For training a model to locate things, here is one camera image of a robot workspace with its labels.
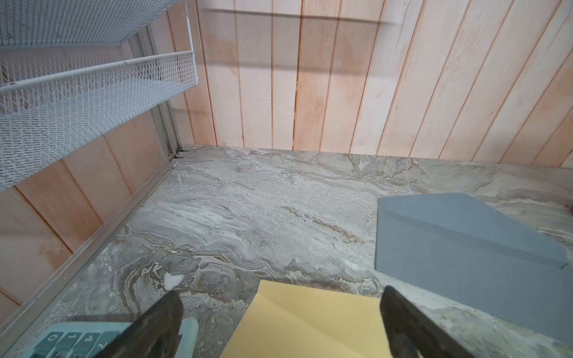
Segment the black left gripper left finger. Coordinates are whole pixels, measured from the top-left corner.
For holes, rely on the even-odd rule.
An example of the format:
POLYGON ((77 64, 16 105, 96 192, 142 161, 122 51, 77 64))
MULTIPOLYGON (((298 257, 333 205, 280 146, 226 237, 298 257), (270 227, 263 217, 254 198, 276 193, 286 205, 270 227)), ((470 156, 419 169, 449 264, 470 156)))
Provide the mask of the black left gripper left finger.
POLYGON ((97 357, 174 357, 184 307, 180 295, 169 291, 97 357))

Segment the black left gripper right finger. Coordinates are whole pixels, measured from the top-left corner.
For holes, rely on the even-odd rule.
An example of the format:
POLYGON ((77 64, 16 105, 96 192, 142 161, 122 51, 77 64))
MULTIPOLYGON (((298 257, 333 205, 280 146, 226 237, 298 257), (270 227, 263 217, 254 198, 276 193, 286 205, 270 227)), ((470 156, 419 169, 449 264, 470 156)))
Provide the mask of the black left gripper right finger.
POLYGON ((386 286, 380 312, 393 357, 472 357, 396 288, 386 286))

